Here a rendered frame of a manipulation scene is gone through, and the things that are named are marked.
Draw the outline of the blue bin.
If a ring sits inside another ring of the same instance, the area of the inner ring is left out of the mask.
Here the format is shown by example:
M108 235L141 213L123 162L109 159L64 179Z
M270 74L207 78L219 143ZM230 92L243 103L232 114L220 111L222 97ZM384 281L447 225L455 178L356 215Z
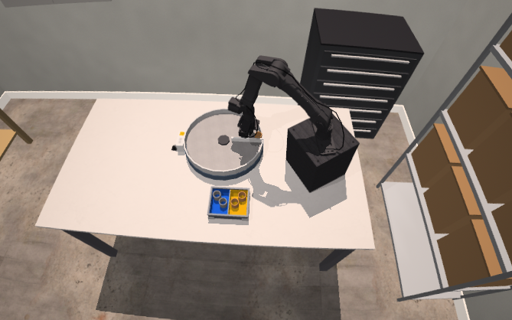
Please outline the blue bin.
M221 197L227 199L227 207L228 207L228 203L229 203L228 200L229 200L229 195L230 195L229 193L230 193L230 191L228 189L214 189L213 188L213 193L215 191L219 191L221 193ZM213 193L212 193L211 204L210 204L210 213L226 214L227 211L228 211L228 208L227 207L225 207L225 208L220 207L219 201L215 201L214 200Z

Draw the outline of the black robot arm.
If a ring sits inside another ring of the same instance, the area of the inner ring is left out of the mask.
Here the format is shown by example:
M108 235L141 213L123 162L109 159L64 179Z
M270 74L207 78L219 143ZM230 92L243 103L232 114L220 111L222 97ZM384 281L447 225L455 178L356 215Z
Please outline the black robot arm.
M259 60L258 60L259 59ZM264 61L264 60L269 60ZM263 63L263 64L255 64L252 65L248 71L249 76L248 83L246 85L246 89L243 93L241 99L238 99L240 102L236 100L235 97L231 97L228 102L228 110L234 113L241 114L240 119L240 129L239 136L241 138L248 138L245 135L249 135L250 129L254 129L255 126L255 107L253 104L255 103L258 97L258 91L262 85L262 82L266 83L271 87L278 87L280 90L283 90L287 93L293 100L306 111L307 115L310 117L310 121L312 123L315 138L318 144L318 149L320 155L333 155L336 153L336 148L334 145L334 140L332 138L332 129L333 129L333 116L332 110L329 108L322 106L321 101L314 98L296 79L299 86L294 79L289 76L287 73L293 76L288 68L288 64L281 58L276 57L267 57L267 56L259 56L256 59L255 63ZM267 65L271 64L276 66L282 70L279 70L273 66ZM262 67L260 67L262 66ZM268 68L268 70L266 69ZM255 77L255 78L254 78ZM294 77L294 76L293 76ZM295 78L295 77L294 77ZM262 81L261 81L262 80ZM303 90L303 89L304 90ZM312 98L313 99L312 99ZM321 104L318 104L321 103ZM254 103L253 103L254 102ZM240 108L241 106L241 108ZM249 107L249 108L248 108ZM251 110L253 113L251 112ZM254 118L254 119L253 119ZM247 120L250 121L247 121ZM253 119L253 120L251 120ZM330 122L329 122L330 121ZM242 123L242 124L241 124ZM250 127L249 127L250 125ZM329 131L328 131L329 130Z

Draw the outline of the yellow bin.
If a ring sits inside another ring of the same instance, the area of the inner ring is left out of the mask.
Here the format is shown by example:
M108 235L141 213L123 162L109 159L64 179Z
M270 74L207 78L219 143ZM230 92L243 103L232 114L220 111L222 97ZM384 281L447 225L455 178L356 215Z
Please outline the yellow bin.
M233 198L238 199L238 194L244 191L246 193L246 200L244 202L239 201L239 207L238 208L232 208L231 203L229 205L229 213L228 214L239 214L239 215L246 215L246 206L247 206L247 194L248 191L245 190L230 190L230 201ZM239 199L238 199L239 200Z

